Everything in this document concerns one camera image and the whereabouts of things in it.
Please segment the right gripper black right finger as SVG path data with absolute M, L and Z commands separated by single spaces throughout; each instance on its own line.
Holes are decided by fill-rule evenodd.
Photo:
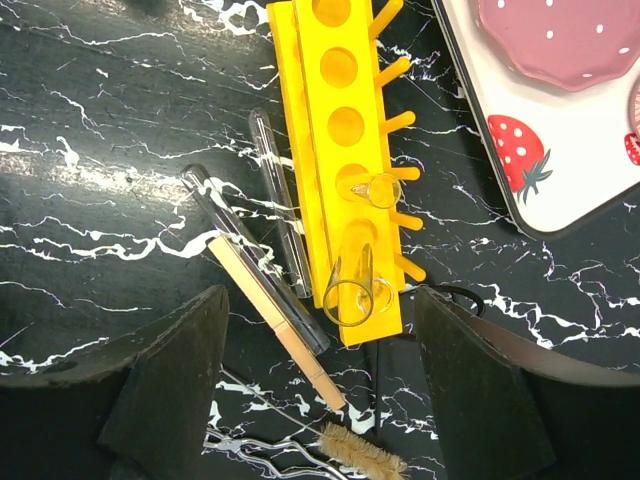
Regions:
M 449 478 L 638 478 L 638 375 L 540 347 L 429 287 L 414 320 Z

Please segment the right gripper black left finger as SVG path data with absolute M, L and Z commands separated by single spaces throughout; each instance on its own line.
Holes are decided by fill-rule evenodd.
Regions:
M 195 478 L 228 319 L 215 285 L 94 350 L 2 377 L 2 478 Z

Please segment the yellow plastic test tube rack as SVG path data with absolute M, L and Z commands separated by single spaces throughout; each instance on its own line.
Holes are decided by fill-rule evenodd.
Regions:
M 402 229 L 422 221 L 397 204 L 378 209 L 344 200 L 336 182 L 358 173 L 389 173 L 402 184 L 417 180 L 415 167 L 392 164 L 389 137 L 410 126 L 415 114 L 385 112 L 383 89 L 410 65 L 378 61 L 377 39 L 402 9 L 389 1 L 276 1 L 267 7 L 292 150 L 295 179 L 313 280 L 313 300 L 323 297 L 341 247 L 370 242 L 373 313 L 357 327 L 339 327 L 346 346 L 401 333 L 399 294 L 423 268 L 404 256 Z

